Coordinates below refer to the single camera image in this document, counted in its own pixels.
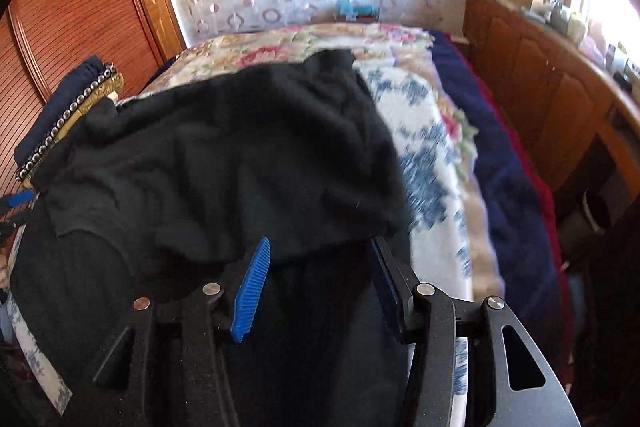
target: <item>cabinet door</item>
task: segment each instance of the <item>cabinet door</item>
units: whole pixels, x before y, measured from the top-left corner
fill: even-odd
[[[565,71],[560,71],[551,84],[556,88],[532,160],[551,190],[557,190],[582,155],[582,151],[576,151],[583,148],[596,105],[582,81]]]
[[[510,98],[511,72],[519,43],[517,29],[500,15],[492,16],[478,72],[503,108]]]
[[[542,179],[556,191],[593,142],[613,93],[603,73],[575,51],[564,51],[553,62],[553,94],[532,156]]]
[[[523,35],[515,54],[505,110],[524,148],[540,137],[551,102],[550,55],[532,36]]]
[[[469,40],[469,62],[479,71],[493,0],[466,0],[463,33]]]

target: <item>blue bedspread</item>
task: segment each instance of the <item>blue bedspread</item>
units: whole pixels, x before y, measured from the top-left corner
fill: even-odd
[[[565,328],[569,325],[565,324],[563,276],[556,268],[539,193],[475,74],[447,36],[432,34],[433,62],[442,86],[479,129],[475,174],[506,284],[506,301],[559,374],[567,361]]]

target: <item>black bracket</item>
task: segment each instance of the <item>black bracket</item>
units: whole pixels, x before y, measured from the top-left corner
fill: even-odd
[[[551,367],[504,301],[451,299],[398,263],[383,239],[369,246],[385,322],[399,342],[415,344],[397,425],[449,427],[456,338],[466,337],[466,427],[579,427]],[[224,293],[211,284],[182,301],[136,301],[74,393],[62,426],[239,427],[222,351],[229,341]],[[175,349],[179,356],[170,357]],[[167,360],[176,358],[172,372]]]

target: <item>black cloth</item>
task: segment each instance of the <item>black cloth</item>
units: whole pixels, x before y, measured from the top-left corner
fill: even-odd
[[[18,167],[27,163],[29,156],[44,142],[47,133],[51,131],[60,116],[103,72],[104,65],[100,58],[91,55],[65,75],[25,137],[15,147],[14,160]]]
[[[409,262],[409,213],[352,64],[327,51],[102,100],[50,151],[11,284],[71,389],[135,298],[181,298],[266,236],[255,325],[230,354],[239,409],[262,425],[390,424],[406,352],[385,332],[362,241],[389,237]]]

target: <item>window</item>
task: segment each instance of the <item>window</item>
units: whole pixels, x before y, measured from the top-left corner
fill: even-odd
[[[640,16],[629,0],[571,0],[570,8],[601,22],[607,44],[620,42],[629,58],[640,63]]]
[[[629,58],[640,63],[640,17],[629,0],[589,0],[586,15],[602,22],[602,35],[609,44],[620,42]]]

